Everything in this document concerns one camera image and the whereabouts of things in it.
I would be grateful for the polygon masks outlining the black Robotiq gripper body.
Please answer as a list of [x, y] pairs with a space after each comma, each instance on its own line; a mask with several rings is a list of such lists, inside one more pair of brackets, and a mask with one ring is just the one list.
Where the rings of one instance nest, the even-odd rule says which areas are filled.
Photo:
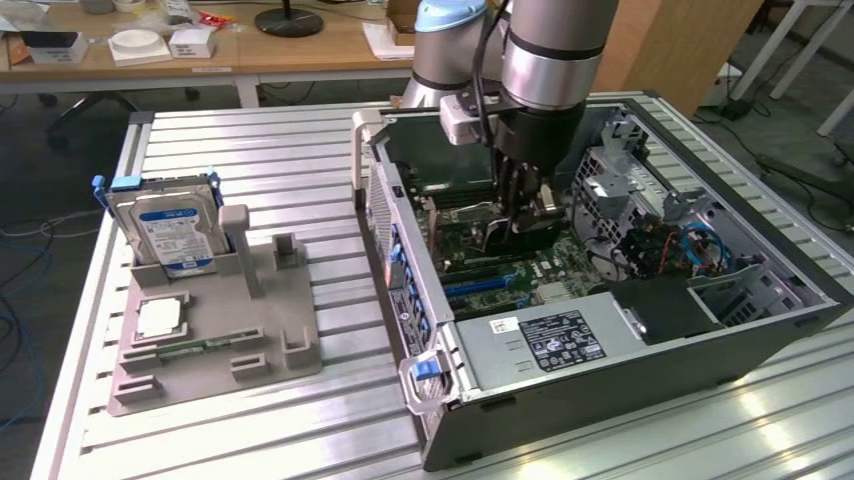
[[535, 167], [553, 175], [569, 155], [575, 132], [586, 112], [586, 102], [565, 110], [529, 107], [499, 114], [495, 146], [514, 164]]

